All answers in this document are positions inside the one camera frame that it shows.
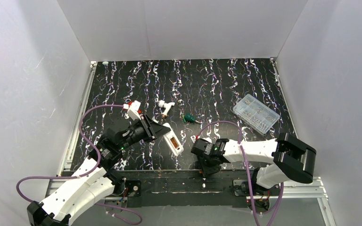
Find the white connector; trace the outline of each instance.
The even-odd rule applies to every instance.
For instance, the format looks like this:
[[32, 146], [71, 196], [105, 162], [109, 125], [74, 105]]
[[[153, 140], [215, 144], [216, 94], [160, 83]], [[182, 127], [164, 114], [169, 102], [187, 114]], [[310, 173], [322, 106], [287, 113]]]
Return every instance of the white connector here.
[[162, 114], [162, 118], [165, 119], [171, 107], [175, 105], [174, 102], [166, 103], [164, 100], [159, 101], [159, 107], [165, 108], [165, 111]]
[[[207, 141], [207, 142], [209, 142], [209, 143], [211, 143], [212, 142], [212, 140], [208, 137], [208, 138], [202, 138], [202, 139], [204, 139], [205, 141]], [[196, 136], [195, 135], [193, 135], [193, 136], [191, 136], [191, 140], [192, 140], [192, 142], [194, 143], [195, 141], [196, 141]]]
[[173, 129], [169, 123], [163, 124], [164, 126], [170, 128], [170, 132], [164, 134], [163, 138], [165, 139], [167, 145], [175, 156], [178, 156], [184, 151], [184, 147], [181, 146], [181, 143], [177, 136], [175, 135]]

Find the black bracket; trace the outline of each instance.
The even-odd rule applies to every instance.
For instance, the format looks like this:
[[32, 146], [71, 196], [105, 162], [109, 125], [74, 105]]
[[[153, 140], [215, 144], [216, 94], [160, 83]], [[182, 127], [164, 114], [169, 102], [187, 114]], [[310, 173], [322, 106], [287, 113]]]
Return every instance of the black bracket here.
[[271, 154], [274, 163], [289, 179], [312, 183], [316, 150], [289, 133], [281, 133], [277, 142], [277, 149]]
[[31, 226], [68, 226], [70, 214], [67, 214], [62, 221], [54, 220], [55, 216], [53, 213], [48, 214], [42, 208], [43, 203], [36, 201], [31, 202], [27, 206], [28, 220]]
[[140, 197], [141, 196], [141, 181], [140, 180], [126, 180], [125, 187], [128, 188], [127, 194], [125, 195], [126, 197]]

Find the green object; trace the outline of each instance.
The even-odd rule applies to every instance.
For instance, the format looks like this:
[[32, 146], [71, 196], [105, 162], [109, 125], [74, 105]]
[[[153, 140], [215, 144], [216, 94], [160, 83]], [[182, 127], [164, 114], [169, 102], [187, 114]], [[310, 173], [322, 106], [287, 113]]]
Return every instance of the green object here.
[[196, 122], [196, 123], [200, 124], [200, 122], [196, 121], [196, 118], [194, 116], [192, 116], [191, 114], [184, 115], [182, 120], [183, 121], [189, 121], [189, 122]]

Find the clear plastic case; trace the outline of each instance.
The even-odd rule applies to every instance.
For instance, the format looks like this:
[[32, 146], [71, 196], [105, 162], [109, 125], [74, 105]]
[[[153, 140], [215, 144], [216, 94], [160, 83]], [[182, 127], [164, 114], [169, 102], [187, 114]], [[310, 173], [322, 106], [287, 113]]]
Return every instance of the clear plastic case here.
[[280, 119], [280, 115], [252, 95], [246, 95], [232, 109], [233, 112], [257, 132], [264, 135]]

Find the white wall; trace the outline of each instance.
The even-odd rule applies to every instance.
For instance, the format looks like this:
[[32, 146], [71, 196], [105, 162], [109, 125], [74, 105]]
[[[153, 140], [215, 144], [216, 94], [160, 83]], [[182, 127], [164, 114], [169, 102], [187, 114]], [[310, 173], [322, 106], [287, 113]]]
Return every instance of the white wall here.
[[[16, 182], [57, 173], [89, 70], [55, 0], [0, 0], [0, 226], [28, 225]], [[47, 183], [21, 188], [41, 200]]]
[[58, 0], [90, 60], [274, 57], [307, 0]]
[[277, 67], [337, 225], [362, 225], [362, 1], [309, 0]]

